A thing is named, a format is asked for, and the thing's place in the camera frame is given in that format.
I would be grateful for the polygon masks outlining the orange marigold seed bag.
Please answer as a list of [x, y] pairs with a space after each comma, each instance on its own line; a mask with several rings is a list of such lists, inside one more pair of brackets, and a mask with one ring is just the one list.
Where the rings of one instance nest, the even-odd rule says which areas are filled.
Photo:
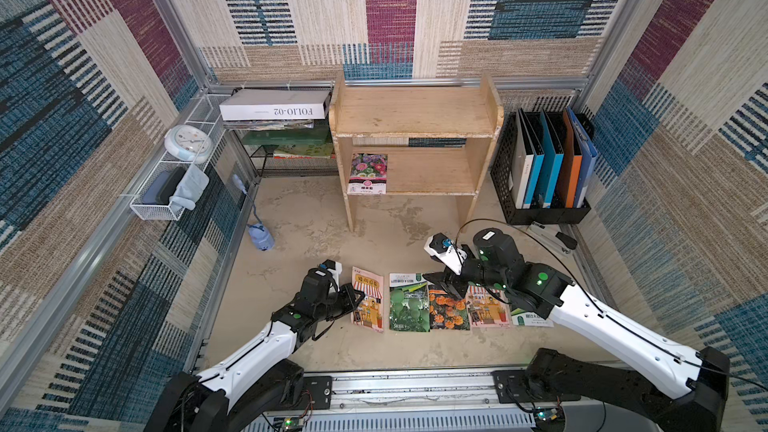
[[431, 330], [470, 330], [468, 308], [464, 299], [454, 299], [436, 288], [429, 289], [428, 299]]

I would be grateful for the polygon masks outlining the pink flower shop seed bag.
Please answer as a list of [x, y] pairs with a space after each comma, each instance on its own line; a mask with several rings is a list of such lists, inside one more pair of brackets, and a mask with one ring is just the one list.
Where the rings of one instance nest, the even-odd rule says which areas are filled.
[[508, 306], [485, 289], [470, 286], [465, 296], [470, 325], [480, 328], [505, 328], [510, 326]]

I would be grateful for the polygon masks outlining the green melon seed bag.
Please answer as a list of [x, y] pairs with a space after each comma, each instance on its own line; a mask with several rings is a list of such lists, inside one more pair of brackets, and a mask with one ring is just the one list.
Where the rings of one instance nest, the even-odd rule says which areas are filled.
[[523, 311], [519, 308], [510, 311], [510, 323], [521, 327], [554, 327], [552, 320], [541, 318], [534, 312]]
[[429, 288], [422, 274], [389, 275], [389, 329], [396, 332], [430, 331]]

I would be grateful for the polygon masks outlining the purple flower seed bag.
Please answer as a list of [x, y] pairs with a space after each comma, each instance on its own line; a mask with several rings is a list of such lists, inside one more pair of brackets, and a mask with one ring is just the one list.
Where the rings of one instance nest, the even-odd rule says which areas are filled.
[[387, 170], [387, 154], [353, 154], [347, 192], [350, 195], [385, 194]]

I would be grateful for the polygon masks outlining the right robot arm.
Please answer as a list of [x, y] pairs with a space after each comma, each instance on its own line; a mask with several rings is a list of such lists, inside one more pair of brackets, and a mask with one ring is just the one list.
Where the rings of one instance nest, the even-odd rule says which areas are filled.
[[424, 249], [444, 269], [428, 282], [454, 299], [477, 286], [513, 309], [533, 313], [599, 345], [624, 363], [614, 368], [541, 348], [527, 368], [497, 381], [500, 401], [536, 402], [586, 397], [631, 411], [663, 431], [718, 431], [729, 394], [730, 360], [705, 347], [676, 343], [600, 302], [577, 280], [528, 262], [498, 228], [457, 247], [442, 233]]

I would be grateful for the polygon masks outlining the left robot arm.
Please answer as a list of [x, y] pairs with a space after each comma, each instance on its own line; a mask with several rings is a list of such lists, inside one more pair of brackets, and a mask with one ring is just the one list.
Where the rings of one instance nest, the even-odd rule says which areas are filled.
[[299, 292], [272, 313], [248, 343], [198, 373], [180, 372], [165, 385], [146, 431], [240, 431], [278, 405], [293, 406], [304, 392], [304, 369], [289, 360], [302, 345], [350, 315], [365, 294], [342, 284], [342, 264], [326, 260], [308, 270]]

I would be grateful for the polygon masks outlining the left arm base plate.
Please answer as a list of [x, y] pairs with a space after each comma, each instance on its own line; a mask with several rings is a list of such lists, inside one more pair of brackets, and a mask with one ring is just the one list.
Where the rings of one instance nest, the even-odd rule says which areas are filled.
[[247, 405], [255, 406], [261, 412], [304, 410], [307, 407], [328, 410], [332, 392], [331, 375], [303, 376], [293, 382], [287, 378], [271, 382], [262, 378], [242, 396], [242, 399], [246, 400]]

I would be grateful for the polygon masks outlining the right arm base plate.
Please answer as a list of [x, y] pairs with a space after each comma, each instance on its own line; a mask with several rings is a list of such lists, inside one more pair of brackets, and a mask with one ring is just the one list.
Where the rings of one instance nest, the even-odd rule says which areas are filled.
[[541, 386], [530, 385], [522, 369], [495, 370], [491, 372], [498, 401], [501, 404], [577, 402], [578, 394], [564, 394], [546, 391]]

